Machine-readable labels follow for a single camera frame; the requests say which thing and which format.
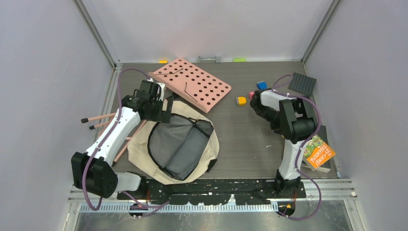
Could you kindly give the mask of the orange treehouse book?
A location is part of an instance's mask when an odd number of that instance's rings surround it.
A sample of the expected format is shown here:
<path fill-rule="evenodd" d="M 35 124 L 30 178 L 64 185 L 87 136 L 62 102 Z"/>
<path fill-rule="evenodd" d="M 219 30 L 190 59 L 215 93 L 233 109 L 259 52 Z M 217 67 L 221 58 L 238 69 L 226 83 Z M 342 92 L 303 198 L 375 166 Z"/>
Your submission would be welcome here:
<path fill-rule="evenodd" d="M 315 135 L 305 145 L 303 161 L 312 169 L 318 169 L 335 155 L 336 152 L 319 135 Z"/>

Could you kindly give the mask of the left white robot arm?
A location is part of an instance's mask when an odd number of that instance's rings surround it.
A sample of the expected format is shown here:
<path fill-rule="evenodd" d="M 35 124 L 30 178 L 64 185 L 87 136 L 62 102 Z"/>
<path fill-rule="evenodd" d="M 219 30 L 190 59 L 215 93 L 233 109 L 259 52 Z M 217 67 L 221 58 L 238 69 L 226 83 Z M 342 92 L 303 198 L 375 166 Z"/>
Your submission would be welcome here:
<path fill-rule="evenodd" d="M 143 80 L 133 95 L 122 98 L 102 135 L 84 153 L 76 152 L 72 156 L 76 188 L 102 198 L 120 191 L 129 191 L 136 199 L 147 195 L 148 187 L 139 175 L 115 173 L 112 165 L 125 138 L 142 121 L 169 123 L 173 101 L 165 101 L 165 88 L 163 83 Z"/>

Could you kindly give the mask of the cream canvas backpack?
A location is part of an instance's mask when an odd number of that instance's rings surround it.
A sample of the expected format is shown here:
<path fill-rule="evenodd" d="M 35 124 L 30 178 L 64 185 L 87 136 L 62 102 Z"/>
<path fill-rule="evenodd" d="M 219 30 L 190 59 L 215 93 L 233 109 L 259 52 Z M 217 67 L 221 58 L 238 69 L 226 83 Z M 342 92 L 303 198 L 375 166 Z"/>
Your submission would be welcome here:
<path fill-rule="evenodd" d="M 146 122 L 127 148 L 129 162 L 164 185 L 208 173 L 220 149 L 212 121 L 181 101 L 173 103 L 169 123 Z"/>

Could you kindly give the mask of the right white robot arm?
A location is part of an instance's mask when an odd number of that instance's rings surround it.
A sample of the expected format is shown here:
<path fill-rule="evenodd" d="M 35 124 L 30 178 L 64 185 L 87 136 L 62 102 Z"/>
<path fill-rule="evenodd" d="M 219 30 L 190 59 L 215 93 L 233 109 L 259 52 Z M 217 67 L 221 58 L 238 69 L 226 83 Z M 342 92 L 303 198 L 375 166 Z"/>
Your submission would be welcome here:
<path fill-rule="evenodd" d="M 283 94 L 276 89 L 256 90 L 250 93 L 250 99 L 256 115 L 285 139 L 282 163 L 272 188 L 278 196 L 288 197 L 300 186 L 304 147 L 319 129 L 313 103 L 305 96 Z"/>

